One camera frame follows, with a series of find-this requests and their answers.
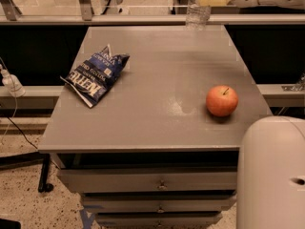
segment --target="gray tabletop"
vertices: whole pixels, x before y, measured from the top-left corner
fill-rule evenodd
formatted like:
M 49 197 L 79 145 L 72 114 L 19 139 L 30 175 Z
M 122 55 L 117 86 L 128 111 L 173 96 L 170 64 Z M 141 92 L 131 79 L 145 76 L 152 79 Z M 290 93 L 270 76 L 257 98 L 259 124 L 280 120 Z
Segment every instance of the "gray tabletop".
M 73 67 L 108 43 L 112 53 L 131 56 L 121 77 L 92 109 L 65 87 L 40 152 L 232 149 L 251 124 L 271 114 L 222 26 L 89 28 Z M 217 118 L 205 96 L 223 84 L 236 90 L 239 104 Z

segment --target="plastic bottle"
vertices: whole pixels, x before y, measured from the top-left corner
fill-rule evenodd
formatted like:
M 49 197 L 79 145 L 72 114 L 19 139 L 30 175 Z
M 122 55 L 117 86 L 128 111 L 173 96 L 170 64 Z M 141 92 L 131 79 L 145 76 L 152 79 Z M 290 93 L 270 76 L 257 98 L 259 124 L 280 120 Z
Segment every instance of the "plastic bottle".
M 186 28 L 188 30 L 203 30 L 210 18 L 211 7 L 200 7 L 196 5 L 195 0 L 189 0 Z
M 14 74 L 10 74 L 7 70 L 2 70 L 2 83 L 7 87 L 13 97 L 22 96 L 26 90 Z

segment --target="white cable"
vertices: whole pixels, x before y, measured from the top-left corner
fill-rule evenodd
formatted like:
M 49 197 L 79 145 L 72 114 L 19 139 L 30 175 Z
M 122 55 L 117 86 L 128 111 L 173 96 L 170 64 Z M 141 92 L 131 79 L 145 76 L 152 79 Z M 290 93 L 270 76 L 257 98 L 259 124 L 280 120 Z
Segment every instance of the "white cable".
M 1 60 L 2 64 L 3 64 L 3 66 L 0 64 L 0 70 L 2 70 L 3 67 L 4 67 L 4 68 L 9 72 L 8 68 L 6 67 L 6 65 L 5 65 L 5 63 L 3 62 L 3 60 L 2 60 L 1 57 L 0 57 L 0 60 Z M 15 89 L 15 82 L 13 81 L 11 75 L 10 75 L 10 79 L 11 79 L 11 81 L 12 81 L 13 88 Z M 14 118 L 14 117 L 15 117 L 16 112 L 17 112 L 17 109 L 18 109 L 18 101 L 17 101 L 16 91 L 14 91 L 14 99 L 15 99 L 15 110 L 14 110 L 14 112 L 13 112 L 11 118 Z M 7 128 L 6 128 L 6 131 L 3 133 L 2 138 L 1 138 L 1 144 L 3 144 L 3 145 L 4 145 L 3 140 L 4 140 L 4 137 L 5 137 L 5 135 L 7 134 L 8 130 L 9 130 L 9 127 L 10 127 L 10 123 L 8 124 L 8 126 L 7 126 Z

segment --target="table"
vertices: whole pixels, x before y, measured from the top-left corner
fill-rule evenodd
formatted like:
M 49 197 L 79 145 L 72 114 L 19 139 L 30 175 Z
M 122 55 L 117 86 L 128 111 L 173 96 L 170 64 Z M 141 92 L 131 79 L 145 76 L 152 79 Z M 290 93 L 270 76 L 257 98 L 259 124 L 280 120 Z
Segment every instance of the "table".
M 243 135 L 271 115 L 230 36 L 223 26 L 91 27 L 72 67 L 108 43 L 131 55 L 121 77 L 92 109 L 65 87 L 39 152 L 101 225 L 216 223 L 235 202 Z M 220 84 L 239 95 L 222 118 L 205 107 Z

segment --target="drawer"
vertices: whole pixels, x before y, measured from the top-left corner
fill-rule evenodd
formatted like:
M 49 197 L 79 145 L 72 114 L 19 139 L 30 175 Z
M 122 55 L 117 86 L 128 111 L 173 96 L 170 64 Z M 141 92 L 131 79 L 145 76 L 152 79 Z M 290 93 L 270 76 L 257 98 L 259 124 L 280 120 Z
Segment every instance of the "drawer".
M 221 213 L 177 213 L 177 214 L 99 214 L 95 221 L 101 226 L 173 226 L 211 225 L 222 218 Z
M 168 213 L 204 212 L 229 210 L 236 196 L 216 198 L 214 196 L 142 196 L 110 195 L 83 197 L 84 208 L 91 213 Z
M 200 168 L 61 170 L 60 180 L 71 192 L 149 192 L 235 190 L 236 171 Z

